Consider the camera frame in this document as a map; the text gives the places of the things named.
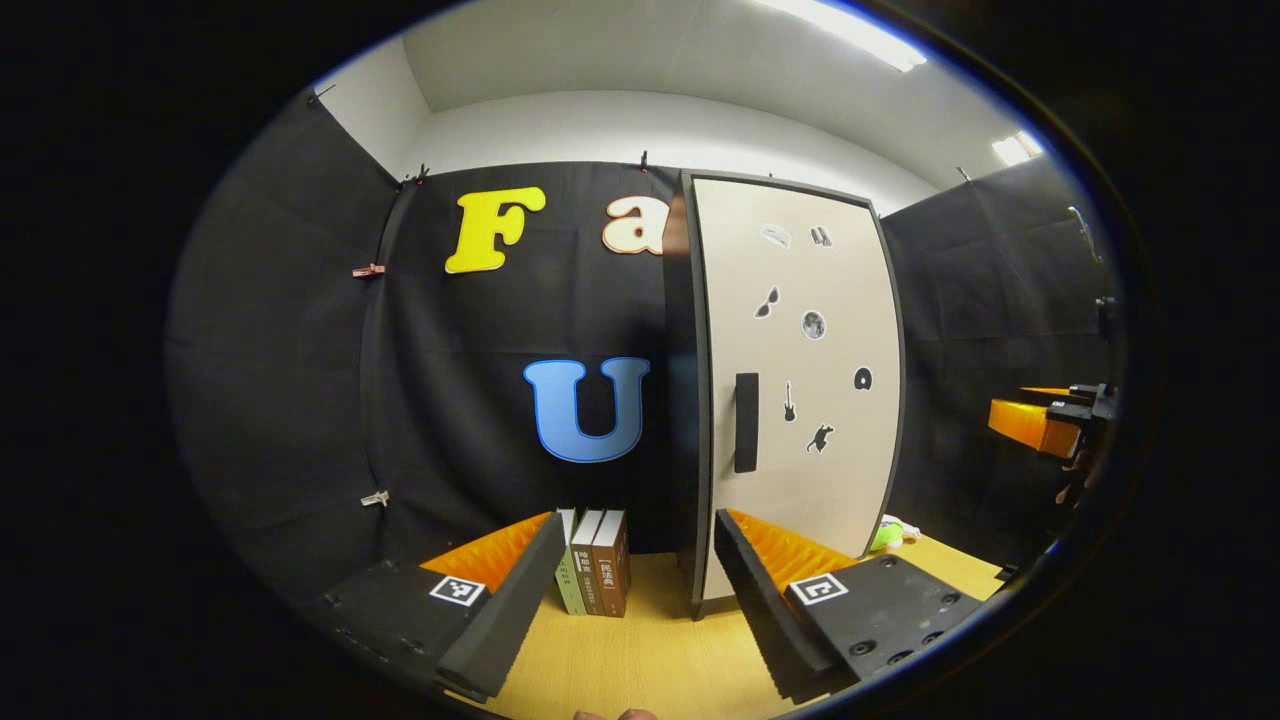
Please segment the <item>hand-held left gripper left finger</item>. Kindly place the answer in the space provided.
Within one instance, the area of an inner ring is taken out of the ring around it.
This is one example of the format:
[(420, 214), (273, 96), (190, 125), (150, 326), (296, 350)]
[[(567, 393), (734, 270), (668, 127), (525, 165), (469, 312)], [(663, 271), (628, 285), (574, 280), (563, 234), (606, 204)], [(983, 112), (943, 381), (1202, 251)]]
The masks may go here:
[(376, 562), (303, 615), (402, 685), (484, 703), (500, 693), (564, 550), (561, 515), (541, 512), (426, 562)]

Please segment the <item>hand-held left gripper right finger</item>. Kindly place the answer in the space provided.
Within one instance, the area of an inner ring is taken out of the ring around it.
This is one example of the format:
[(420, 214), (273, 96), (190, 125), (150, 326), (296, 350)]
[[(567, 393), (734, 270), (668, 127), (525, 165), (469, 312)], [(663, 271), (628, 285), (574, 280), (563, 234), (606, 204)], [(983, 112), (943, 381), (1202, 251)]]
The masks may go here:
[(893, 553), (854, 561), (732, 509), (714, 551), (780, 696), (803, 705), (922, 656), (980, 601)]

